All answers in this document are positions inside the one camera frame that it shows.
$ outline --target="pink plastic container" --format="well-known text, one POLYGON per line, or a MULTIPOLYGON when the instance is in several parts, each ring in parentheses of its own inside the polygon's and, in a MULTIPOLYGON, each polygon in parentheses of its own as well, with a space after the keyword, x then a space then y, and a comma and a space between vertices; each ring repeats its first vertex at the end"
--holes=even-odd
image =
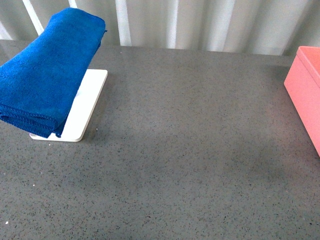
POLYGON ((299 47, 284 86, 320 155, 320 47, 299 47))

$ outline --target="folded towel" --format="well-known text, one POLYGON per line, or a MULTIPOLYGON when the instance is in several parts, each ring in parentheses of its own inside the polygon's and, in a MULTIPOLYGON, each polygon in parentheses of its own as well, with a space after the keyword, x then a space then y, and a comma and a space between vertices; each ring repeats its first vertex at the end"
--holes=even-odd
POLYGON ((44 138, 61 137, 105 28, 80 9, 54 14, 37 39, 0 67, 0 119, 44 138))

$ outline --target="microfiber towel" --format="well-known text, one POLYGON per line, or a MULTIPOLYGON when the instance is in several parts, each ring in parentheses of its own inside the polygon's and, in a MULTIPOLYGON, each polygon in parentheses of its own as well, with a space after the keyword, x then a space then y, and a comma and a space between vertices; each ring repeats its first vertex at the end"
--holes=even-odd
POLYGON ((0 119, 48 138, 61 137, 105 21, 76 8, 54 14, 43 33, 0 67, 0 119))

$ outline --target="table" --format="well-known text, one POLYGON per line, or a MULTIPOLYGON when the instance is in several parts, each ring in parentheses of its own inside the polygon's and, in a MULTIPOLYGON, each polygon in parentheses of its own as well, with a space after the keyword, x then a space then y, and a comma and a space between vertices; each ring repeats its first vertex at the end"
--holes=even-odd
MULTIPOLYGON (((0 41, 3 64, 28 45, 0 41)), ((102 46, 83 140, 0 122, 0 239, 320 239, 293 57, 102 46)))

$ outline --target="white plastic board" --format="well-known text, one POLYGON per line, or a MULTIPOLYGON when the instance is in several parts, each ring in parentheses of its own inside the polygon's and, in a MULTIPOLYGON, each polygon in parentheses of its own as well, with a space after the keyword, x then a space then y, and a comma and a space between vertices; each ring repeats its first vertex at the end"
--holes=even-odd
POLYGON ((48 138, 30 133, 35 140, 79 142, 85 134, 90 117, 95 109, 101 90, 107 79, 107 70, 88 69, 66 120, 61 138, 52 133, 48 138))

